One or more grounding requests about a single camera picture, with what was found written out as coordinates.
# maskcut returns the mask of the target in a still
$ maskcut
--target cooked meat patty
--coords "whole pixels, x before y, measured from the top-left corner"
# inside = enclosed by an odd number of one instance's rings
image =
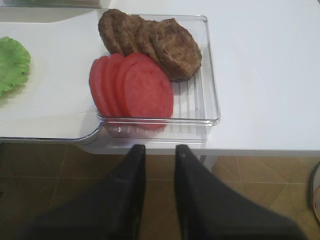
[[[135,41],[140,52],[151,58],[164,71],[168,79],[172,81],[174,78],[173,74],[159,61],[150,39],[152,29],[157,23],[157,21],[145,21],[141,24],[136,30]]]
[[[127,14],[118,9],[110,9],[103,13],[99,20],[98,30],[102,41],[110,54],[118,53],[124,55],[119,43],[117,26],[125,16],[127,16]]]
[[[201,66],[201,52],[192,35],[175,19],[166,19],[154,26],[150,35],[159,61],[175,79],[190,79]]]
[[[140,52],[136,43],[136,32],[138,27],[144,22],[145,20],[139,15],[127,15],[122,18],[117,26],[119,43],[125,56]]]

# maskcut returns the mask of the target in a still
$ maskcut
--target table leg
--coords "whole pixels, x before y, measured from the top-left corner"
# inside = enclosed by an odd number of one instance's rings
[[[212,167],[215,165],[218,156],[197,155],[197,158],[212,173]]]

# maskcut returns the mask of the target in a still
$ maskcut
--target lettuce leaf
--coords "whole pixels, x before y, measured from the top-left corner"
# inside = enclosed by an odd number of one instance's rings
[[[0,96],[28,80],[30,60],[20,42],[8,36],[0,38]]]

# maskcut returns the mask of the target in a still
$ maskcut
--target sliced tomato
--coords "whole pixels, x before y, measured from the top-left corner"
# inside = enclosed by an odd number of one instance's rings
[[[151,61],[132,64],[123,78],[124,107],[131,117],[170,118],[174,92],[166,74]],[[142,124],[148,129],[163,124]]]
[[[110,116],[110,110],[101,90],[103,67],[108,61],[107,56],[96,59],[91,67],[89,86],[93,101],[102,116]]]
[[[122,117],[126,115],[122,112],[121,105],[123,101],[117,101],[114,92],[115,75],[124,59],[125,57],[118,53],[112,54],[109,60],[104,64],[102,72],[102,93],[110,110],[110,115],[113,117]]]
[[[124,61],[121,63],[119,66],[119,69],[116,73],[115,76],[115,84],[114,84],[114,91],[115,91],[115,97],[116,100],[119,103],[124,102],[124,96],[123,96],[123,82],[124,78],[128,72],[128,69],[135,63],[140,63],[140,62],[150,62],[153,63],[153,60],[146,55],[143,55],[142,53],[132,53],[129,56],[127,56]],[[126,111],[126,108],[124,107],[121,110],[124,114],[128,115],[129,112]]]

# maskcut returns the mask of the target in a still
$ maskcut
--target white table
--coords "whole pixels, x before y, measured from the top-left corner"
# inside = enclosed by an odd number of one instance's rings
[[[320,155],[320,5],[317,0],[111,0],[128,14],[205,15],[221,122],[198,155]],[[115,139],[101,131],[80,148],[123,154],[145,144],[174,154],[178,143]]]

